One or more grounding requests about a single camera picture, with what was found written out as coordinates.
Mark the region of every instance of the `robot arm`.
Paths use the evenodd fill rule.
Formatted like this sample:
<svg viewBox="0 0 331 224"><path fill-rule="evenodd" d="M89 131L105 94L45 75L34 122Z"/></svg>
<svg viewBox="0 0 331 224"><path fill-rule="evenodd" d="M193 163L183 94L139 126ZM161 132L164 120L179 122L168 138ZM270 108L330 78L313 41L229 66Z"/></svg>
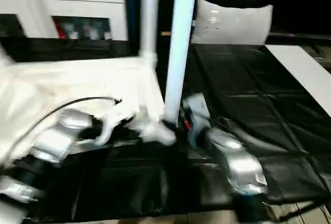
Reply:
<svg viewBox="0 0 331 224"><path fill-rule="evenodd" d="M271 223L264 203L267 182L259 161L235 136L210 127L209 112L202 94L187 98L182 112L188 116L190 144L202 148L215 163L226 169L238 221Z"/></svg>

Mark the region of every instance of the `white cabinet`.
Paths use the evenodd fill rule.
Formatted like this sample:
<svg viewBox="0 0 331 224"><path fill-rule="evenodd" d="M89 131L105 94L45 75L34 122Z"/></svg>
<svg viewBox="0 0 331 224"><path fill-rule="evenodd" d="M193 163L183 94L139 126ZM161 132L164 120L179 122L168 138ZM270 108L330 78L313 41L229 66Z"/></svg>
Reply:
<svg viewBox="0 0 331 224"><path fill-rule="evenodd" d="M46 38L59 32L77 38L127 40L125 6L121 3L30 0Z"/></svg>
<svg viewBox="0 0 331 224"><path fill-rule="evenodd" d="M1 25L8 23L8 21L4 21L2 16L5 19L12 19L12 25L20 25L14 28L23 29L23 33L27 37L39 38L43 36L42 30L29 7L29 0L0 0L0 30L8 28L1 28Z"/></svg>
<svg viewBox="0 0 331 224"><path fill-rule="evenodd" d="M125 0L0 0L0 27L4 14L27 37L127 40L125 13Z"/></svg>

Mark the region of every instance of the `white fabric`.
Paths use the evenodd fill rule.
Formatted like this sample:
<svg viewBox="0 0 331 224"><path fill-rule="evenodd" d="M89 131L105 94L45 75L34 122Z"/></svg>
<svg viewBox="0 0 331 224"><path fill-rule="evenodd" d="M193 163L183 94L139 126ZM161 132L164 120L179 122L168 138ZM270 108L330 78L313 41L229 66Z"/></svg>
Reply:
<svg viewBox="0 0 331 224"><path fill-rule="evenodd" d="M225 8L198 0L192 43L264 44L270 31L273 7Z"/></svg>
<svg viewBox="0 0 331 224"><path fill-rule="evenodd" d="M111 96L122 99L138 112L162 116L163 100L153 69L138 57L23 63L0 68L0 161L11 144L42 116L57 106L77 98ZM101 117L112 102L91 100L71 107ZM36 134L54 123L57 114L47 118L13 151L23 156Z"/></svg>

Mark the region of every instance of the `table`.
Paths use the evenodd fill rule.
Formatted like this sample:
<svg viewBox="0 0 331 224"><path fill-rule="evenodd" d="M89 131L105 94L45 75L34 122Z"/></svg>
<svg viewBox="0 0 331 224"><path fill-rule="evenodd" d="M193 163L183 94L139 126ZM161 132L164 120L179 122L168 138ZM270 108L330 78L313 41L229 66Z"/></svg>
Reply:
<svg viewBox="0 0 331 224"><path fill-rule="evenodd" d="M28 59L56 59L57 55L67 59L73 54L87 58L74 45L68 50L57 44L54 50L57 41L42 42L42 46L33 42L28 46L33 51ZM10 46L7 43L5 48L10 50ZM51 52L43 52L45 47ZM156 71L163 94L168 47L161 43L158 50ZM215 125L227 125L258 157L265 170L270 204L320 204L331 197L328 106L322 97L311 96L316 95L311 85L314 78L305 82L305 74L295 70L297 63L287 69L282 64L303 57L308 64L306 74L323 72L298 48L286 49L282 53L277 47L191 46L183 97L203 92ZM276 59L270 50L286 58L276 54ZM109 49L98 49L88 58L102 54L109 54ZM16 57L23 56L16 52ZM123 139L137 143L68 158L49 197L31 211L32 221L82 222L232 207L225 171L203 151L193 150L183 137L178 136L173 147L141 144L130 135Z"/></svg>

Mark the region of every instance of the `white table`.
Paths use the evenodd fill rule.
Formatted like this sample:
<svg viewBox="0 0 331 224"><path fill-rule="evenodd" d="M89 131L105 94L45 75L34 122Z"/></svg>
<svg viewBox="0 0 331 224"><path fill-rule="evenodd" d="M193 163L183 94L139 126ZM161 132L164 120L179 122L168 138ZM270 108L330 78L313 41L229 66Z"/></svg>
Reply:
<svg viewBox="0 0 331 224"><path fill-rule="evenodd" d="M331 116L331 74L299 46L266 46Z"/></svg>

